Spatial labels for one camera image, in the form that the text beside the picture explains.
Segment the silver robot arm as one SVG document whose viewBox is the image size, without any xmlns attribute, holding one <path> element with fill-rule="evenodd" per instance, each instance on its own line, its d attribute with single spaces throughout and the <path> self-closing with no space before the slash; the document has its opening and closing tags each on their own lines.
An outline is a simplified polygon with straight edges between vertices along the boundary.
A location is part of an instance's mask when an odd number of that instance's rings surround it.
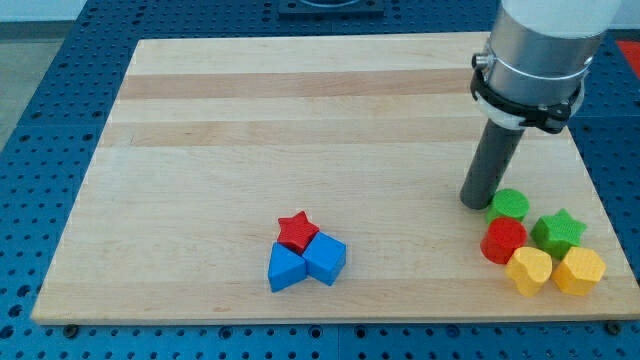
<svg viewBox="0 0 640 360">
<path fill-rule="evenodd" d="M 470 90 L 494 124 L 557 134 L 582 105 L 584 81 L 620 0 L 502 0 Z"/>
</svg>

